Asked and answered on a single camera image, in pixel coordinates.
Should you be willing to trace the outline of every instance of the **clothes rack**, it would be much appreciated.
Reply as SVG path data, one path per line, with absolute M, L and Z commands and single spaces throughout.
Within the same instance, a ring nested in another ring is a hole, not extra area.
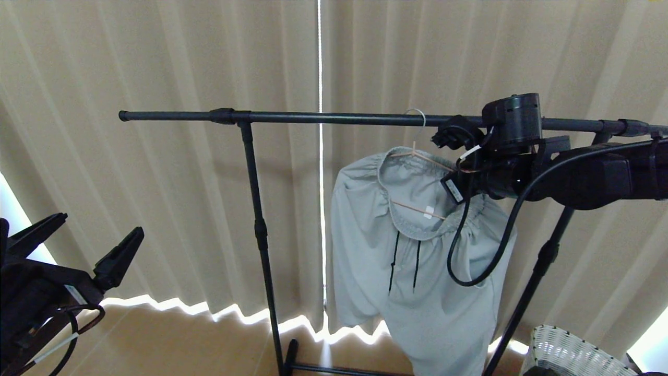
M 175 120 L 175 121 L 211 121 L 219 124 L 236 124 L 241 130 L 241 138 L 244 143 L 246 164 L 248 167 L 248 179 L 250 181 L 250 194 L 253 200 L 253 211 L 255 214 L 255 237 L 260 252 L 263 275 L 265 279 L 265 290 L 267 293 L 267 305 L 269 306 L 269 319 L 274 342 L 276 362 L 279 376 L 291 376 L 293 370 L 300 369 L 312 372 L 324 372 L 338 375 L 372 376 L 372 375 L 395 375 L 393 373 L 365 371 L 342 367 L 322 367 L 310 365 L 297 361 L 299 343 L 296 339 L 290 341 L 288 350 L 283 358 L 281 338 L 278 331 L 276 316 L 276 302 L 274 299 L 273 279 L 271 276 L 271 265 L 269 263 L 269 243 L 267 241 L 267 224 L 265 223 L 260 198 L 260 186 L 258 183 L 257 167 L 255 161 L 255 150 L 253 149 L 253 130 L 251 124 L 254 122 L 273 123 L 311 123 L 311 124 L 361 124 L 380 126 L 437 126 L 448 121 L 451 116 L 427 115 L 398 115 L 398 114 L 351 114 L 351 113 L 321 113 L 321 112 L 251 112 L 237 111 L 232 108 L 219 108 L 206 112 L 128 112 L 120 111 L 118 117 L 122 121 L 130 120 Z M 479 127 L 482 126 L 482 117 L 467 116 L 470 122 Z M 542 128 L 546 130 L 569 130 L 581 132 L 595 132 L 593 143 L 607 142 L 615 136 L 641 136 L 657 132 L 668 135 L 668 127 L 650 125 L 638 120 L 575 120 L 560 118 L 543 118 Z M 499 345 L 494 352 L 490 362 L 485 368 L 485 376 L 491 376 L 494 372 L 503 352 L 505 351 L 512 335 L 520 323 L 529 302 L 531 301 L 540 280 L 547 272 L 550 264 L 556 258 L 559 241 L 566 231 L 566 227 L 574 213 L 574 209 L 565 207 L 550 239 L 541 247 L 533 273 L 520 297 L 517 306 L 506 326 Z

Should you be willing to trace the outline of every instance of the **brown floor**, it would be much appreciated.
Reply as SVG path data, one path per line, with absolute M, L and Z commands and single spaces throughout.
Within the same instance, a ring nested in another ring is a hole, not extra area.
M 208 313 L 190 316 L 148 305 L 107 306 L 106 311 L 105 319 L 79 338 L 60 375 L 277 374 L 267 320 L 245 325 L 230 314 L 214 322 Z M 314 342 L 300 326 L 281 335 L 284 354 L 292 338 L 299 340 L 300 362 L 411 374 L 410 362 L 389 335 L 373 345 L 355 336 L 327 345 Z M 59 349 L 26 375 L 48 375 L 64 352 Z M 520 355 L 507 351 L 495 375 L 517 375 L 521 364 Z

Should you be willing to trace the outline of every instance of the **beige curtain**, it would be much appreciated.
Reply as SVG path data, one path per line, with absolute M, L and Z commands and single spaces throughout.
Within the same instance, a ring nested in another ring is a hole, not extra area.
M 668 124 L 666 2 L 323 0 L 322 13 L 325 111 L 477 115 L 492 100 L 538 92 L 547 117 Z M 325 126 L 325 202 L 341 167 L 410 146 L 416 132 Z M 461 153 L 437 149 L 432 134 L 422 132 L 418 147 Z M 571 134 L 574 147 L 592 139 Z M 561 209 L 550 200 L 523 207 L 498 335 Z M 577 212 L 517 338 L 527 343 L 531 327 L 555 324 L 623 354 L 668 305 L 667 229 L 665 202 Z M 334 293 L 328 288 L 332 331 Z
M 118 110 L 317 111 L 313 1 L 3 1 L 1 170 L 47 245 L 91 270 L 134 226 L 146 239 L 112 296 L 266 308 L 235 126 L 129 122 Z M 279 318 L 322 325 L 316 126 L 257 124 Z

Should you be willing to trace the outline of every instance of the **white wicker basket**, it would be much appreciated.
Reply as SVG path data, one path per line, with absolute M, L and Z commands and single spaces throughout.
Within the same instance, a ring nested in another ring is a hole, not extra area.
M 535 366 L 552 369 L 560 376 L 637 375 L 589 342 L 556 326 L 546 325 L 534 328 L 521 375 Z

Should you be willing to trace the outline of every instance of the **drawstring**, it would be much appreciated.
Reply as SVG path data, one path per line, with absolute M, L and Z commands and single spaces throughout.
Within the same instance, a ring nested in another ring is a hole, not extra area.
M 392 278 L 394 277 L 394 265 L 397 263 L 397 248 L 399 247 L 399 232 L 397 231 L 397 240 L 394 242 L 394 260 L 392 260 L 392 264 L 390 266 L 392 267 L 392 272 L 389 274 L 389 290 L 387 291 L 387 295 L 392 291 Z
M 420 265 L 420 244 L 422 241 L 417 241 L 417 257 L 415 258 L 415 276 L 413 276 L 413 292 L 415 292 L 415 281 L 418 280 L 418 266 Z
M 413 276 L 413 292 L 415 292 L 415 283 L 418 280 L 418 267 L 420 266 L 420 246 L 422 245 L 422 241 L 418 240 L 417 241 L 417 257 L 415 260 L 415 275 Z M 392 291 L 392 278 L 394 278 L 394 266 L 397 264 L 397 249 L 399 248 L 399 232 L 397 231 L 397 239 L 394 242 L 394 258 L 392 260 L 392 264 L 390 266 L 392 267 L 391 272 L 389 273 L 389 288 L 387 289 L 387 294 Z

